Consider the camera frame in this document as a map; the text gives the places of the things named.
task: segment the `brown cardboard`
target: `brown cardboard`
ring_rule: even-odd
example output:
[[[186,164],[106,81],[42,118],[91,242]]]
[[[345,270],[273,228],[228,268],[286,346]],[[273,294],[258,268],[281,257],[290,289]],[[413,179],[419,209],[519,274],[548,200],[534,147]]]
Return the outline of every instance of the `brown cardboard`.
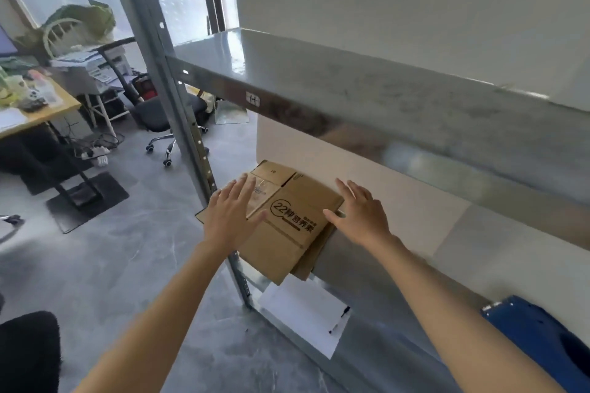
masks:
[[[294,169],[263,161],[251,174],[257,185],[247,217],[269,210],[265,221],[240,247],[240,257],[275,284],[289,272],[306,280],[333,226],[322,209],[336,211],[343,198]],[[204,219],[205,210],[196,217]]]

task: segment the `marble floor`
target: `marble floor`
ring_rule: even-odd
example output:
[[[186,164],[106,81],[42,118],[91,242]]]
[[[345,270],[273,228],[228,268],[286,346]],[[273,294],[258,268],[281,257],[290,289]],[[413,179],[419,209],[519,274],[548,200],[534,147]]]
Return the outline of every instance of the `marble floor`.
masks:
[[[204,137],[218,185],[255,165],[256,118],[212,125]],[[162,165],[166,142],[145,153],[154,134],[128,118],[126,137],[105,168],[129,199],[63,235],[45,208],[52,189],[31,196],[20,178],[0,173],[0,212],[26,224],[0,244],[0,322],[35,310],[59,321],[60,392],[70,392],[107,346],[143,311],[201,239],[201,209],[179,151]],[[77,185],[77,177],[66,188]],[[7,230],[0,228],[0,236]],[[255,312],[248,312],[225,265],[206,291],[164,392],[329,392],[344,390]]]

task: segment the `metal upright post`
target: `metal upright post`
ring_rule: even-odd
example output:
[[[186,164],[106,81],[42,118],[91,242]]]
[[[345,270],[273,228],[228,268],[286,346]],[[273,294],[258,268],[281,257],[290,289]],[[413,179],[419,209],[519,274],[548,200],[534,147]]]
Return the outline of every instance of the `metal upright post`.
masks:
[[[190,95],[169,64],[168,58],[174,56],[174,47],[160,3],[158,0],[121,0],[121,3],[146,63],[147,71],[161,98],[183,160],[189,167],[193,184],[201,202],[207,205],[217,185],[203,146],[201,132],[189,105],[188,96]],[[227,264],[244,304],[251,307],[248,284],[237,270],[236,259],[237,255],[231,255],[227,259]]]

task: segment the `chair seat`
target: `chair seat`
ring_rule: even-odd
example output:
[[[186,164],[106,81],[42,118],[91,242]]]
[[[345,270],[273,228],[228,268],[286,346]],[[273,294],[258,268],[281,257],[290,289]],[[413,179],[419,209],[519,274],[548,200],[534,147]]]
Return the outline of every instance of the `chair seat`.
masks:
[[[189,95],[189,98],[195,116],[197,113],[207,110],[207,103],[203,99],[192,95]],[[138,122],[152,132],[164,132],[170,128],[170,123],[168,123],[164,107],[158,96],[148,99],[145,102],[140,102],[133,107],[131,114]]]

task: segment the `black chair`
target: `black chair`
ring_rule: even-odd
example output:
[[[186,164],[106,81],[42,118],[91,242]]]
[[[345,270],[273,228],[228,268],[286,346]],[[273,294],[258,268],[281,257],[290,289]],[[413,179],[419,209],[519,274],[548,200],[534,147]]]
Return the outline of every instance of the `black chair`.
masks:
[[[150,130],[150,132],[155,133],[170,130],[170,123],[168,123],[168,119],[166,118],[166,112],[164,111],[164,107],[162,106],[160,98],[158,96],[155,96],[151,99],[144,101],[138,94],[133,84],[128,83],[125,80],[121,72],[117,69],[114,62],[106,54],[106,52],[110,49],[122,45],[127,45],[128,43],[133,42],[135,42],[134,37],[124,38],[122,40],[117,40],[116,42],[100,46],[96,48],[96,50],[107,62],[107,64],[113,69],[115,75],[117,76],[119,82],[123,87],[125,97],[129,99],[129,102],[133,104],[133,108],[129,110],[129,113],[131,113],[131,116],[133,117],[137,125],[139,127]],[[203,101],[201,97],[193,95],[189,96],[189,102],[191,103],[192,110],[195,113],[195,119],[199,129],[201,129],[203,133],[207,133],[209,129],[204,126],[210,116],[210,114],[207,113],[207,103]],[[164,166],[169,167],[170,165],[172,165],[170,153],[176,145],[176,139],[174,138],[172,130],[171,133],[167,135],[152,138],[146,146],[146,151],[148,153],[153,152],[153,143],[160,140],[172,140],[172,143],[170,143],[166,149],[166,155],[163,162]]]

